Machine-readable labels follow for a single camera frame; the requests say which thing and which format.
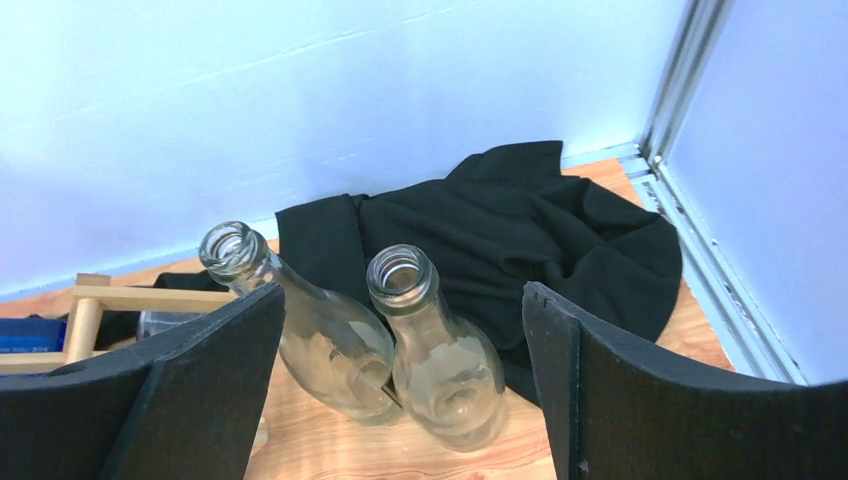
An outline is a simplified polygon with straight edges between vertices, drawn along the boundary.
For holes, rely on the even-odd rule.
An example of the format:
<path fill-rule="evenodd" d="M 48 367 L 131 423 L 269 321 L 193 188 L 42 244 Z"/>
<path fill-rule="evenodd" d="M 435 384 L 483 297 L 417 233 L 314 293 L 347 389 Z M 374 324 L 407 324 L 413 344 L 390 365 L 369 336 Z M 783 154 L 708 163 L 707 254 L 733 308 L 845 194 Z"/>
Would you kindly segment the clear bottle dark label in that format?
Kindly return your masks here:
<path fill-rule="evenodd" d="M 431 260 L 416 246 L 392 245 L 372 258 L 366 281 L 396 339 L 392 379 L 404 411 L 450 450 L 493 443 L 508 417 L 500 358 L 451 311 Z"/>

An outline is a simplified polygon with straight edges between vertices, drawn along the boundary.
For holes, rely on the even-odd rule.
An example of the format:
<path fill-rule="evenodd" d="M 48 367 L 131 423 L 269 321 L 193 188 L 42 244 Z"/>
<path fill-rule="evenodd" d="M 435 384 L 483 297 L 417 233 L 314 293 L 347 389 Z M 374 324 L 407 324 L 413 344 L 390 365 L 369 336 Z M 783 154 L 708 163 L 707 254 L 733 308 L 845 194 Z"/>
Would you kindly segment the clear glass bottle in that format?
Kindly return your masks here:
<path fill-rule="evenodd" d="M 283 288 L 279 355 L 312 397 L 363 425 L 390 425 L 402 416 L 389 388 L 394 343 L 371 311 L 302 278 L 241 221 L 209 230 L 198 256 L 213 280 L 240 296 L 265 284 Z"/>

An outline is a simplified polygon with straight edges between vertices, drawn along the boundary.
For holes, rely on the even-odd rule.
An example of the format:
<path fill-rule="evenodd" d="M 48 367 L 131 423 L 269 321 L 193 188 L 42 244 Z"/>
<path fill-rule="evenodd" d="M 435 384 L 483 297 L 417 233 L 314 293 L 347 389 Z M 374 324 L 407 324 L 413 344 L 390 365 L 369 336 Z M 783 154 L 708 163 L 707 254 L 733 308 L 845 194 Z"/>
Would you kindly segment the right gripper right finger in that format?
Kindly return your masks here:
<path fill-rule="evenodd" d="M 847 385 L 746 376 L 666 350 L 548 287 L 522 317 L 561 479 L 843 479 Z"/>

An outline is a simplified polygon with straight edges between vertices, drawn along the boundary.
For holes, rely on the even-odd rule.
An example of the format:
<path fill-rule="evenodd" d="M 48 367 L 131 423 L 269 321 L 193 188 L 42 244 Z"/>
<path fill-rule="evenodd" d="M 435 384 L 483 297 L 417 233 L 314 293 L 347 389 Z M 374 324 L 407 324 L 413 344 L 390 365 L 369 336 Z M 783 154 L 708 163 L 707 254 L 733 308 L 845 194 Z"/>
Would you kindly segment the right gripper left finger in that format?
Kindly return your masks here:
<path fill-rule="evenodd" d="M 5 479 L 241 479 L 285 321 L 266 285 L 44 376 L 1 382 Z"/>

